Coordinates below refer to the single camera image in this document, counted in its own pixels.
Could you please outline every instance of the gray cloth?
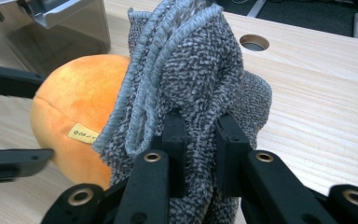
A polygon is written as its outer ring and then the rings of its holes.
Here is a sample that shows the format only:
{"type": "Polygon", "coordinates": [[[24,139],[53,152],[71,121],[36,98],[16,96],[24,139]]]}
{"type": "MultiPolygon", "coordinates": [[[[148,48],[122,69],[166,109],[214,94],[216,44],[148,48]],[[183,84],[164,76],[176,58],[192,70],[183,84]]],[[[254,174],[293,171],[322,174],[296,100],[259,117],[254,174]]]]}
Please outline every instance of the gray cloth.
{"type": "Polygon", "coordinates": [[[129,10],[131,63],[115,110],[93,147],[112,167],[111,185],[162,135],[164,115],[185,120],[186,196],[170,199],[171,223],[233,223],[238,199],[215,185],[213,123],[230,113],[256,148],[271,89],[243,69],[241,49],[222,14],[205,0],[165,0],[153,12],[129,10]]]}

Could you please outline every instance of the black carpet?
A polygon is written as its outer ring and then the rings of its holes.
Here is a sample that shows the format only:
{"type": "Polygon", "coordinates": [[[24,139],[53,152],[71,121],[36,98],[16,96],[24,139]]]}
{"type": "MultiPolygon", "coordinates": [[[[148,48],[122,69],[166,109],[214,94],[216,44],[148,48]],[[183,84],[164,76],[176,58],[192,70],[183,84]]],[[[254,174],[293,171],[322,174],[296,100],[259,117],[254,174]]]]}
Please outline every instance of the black carpet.
{"type": "MultiPolygon", "coordinates": [[[[255,0],[236,4],[231,0],[217,0],[225,11],[247,15],[255,0]]],[[[257,18],[304,27],[336,35],[353,36],[353,17],[358,5],[343,2],[309,0],[270,0],[257,18]]]]}

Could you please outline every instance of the wooden table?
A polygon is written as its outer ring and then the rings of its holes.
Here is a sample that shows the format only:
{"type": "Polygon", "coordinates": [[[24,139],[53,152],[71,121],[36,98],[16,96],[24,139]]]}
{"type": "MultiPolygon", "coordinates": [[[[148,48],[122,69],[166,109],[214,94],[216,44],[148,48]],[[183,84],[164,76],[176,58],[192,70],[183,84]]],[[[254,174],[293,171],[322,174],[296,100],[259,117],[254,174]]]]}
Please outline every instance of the wooden table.
{"type": "MultiPolygon", "coordinates": [[[[127,9],[153,10],[154,1],[105,0],[110,53],[129,55],[127,9]]],[[[336,184],[358,186],[358,39],[225,13],[237,39],[262,35],[265,51],[243,48],[245,68],[273,89],[258,149],[278,154],[304,185],[327,194],[336,184]]],[[[30,100],[0,96],[0,148],[38,147],[30,100]]],[[[0,184],[0,223],[37,223],[73,184],[54,165],[0,184]]],[[[237,223],[243,223],[239,217],[237,223]]]]}

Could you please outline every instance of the yellow tag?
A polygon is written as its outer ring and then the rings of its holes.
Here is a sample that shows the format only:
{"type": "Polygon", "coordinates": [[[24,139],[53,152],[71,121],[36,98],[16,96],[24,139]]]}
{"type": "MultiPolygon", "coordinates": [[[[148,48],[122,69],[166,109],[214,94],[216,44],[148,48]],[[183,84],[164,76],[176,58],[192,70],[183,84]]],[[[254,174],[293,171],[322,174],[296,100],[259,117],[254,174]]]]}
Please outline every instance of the yellow tag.
{"type": "Polygon", "coordinates": [[[92,144],[97,139],[97,132],[86,128],[81,123],[77,123],[72,127],[71,131],[67,134],[68,137],[78,140],[80,142],[92,144]]]}

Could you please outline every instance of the orange ball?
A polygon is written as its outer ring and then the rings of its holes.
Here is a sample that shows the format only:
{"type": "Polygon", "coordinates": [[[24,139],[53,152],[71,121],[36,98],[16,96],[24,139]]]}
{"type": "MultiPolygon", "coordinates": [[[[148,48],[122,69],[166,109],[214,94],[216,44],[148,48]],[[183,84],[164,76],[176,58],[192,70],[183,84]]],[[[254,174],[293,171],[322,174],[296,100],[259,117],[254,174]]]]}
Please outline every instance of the orange ball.
{"type": "Polygon", "coordinates": [[[76,184],[108,188],[111,169],[91,144],[114,109],[130,58],[94,55],[73,60],[51,73],[37,91],[31,124],[41,147],[76,184]]]}

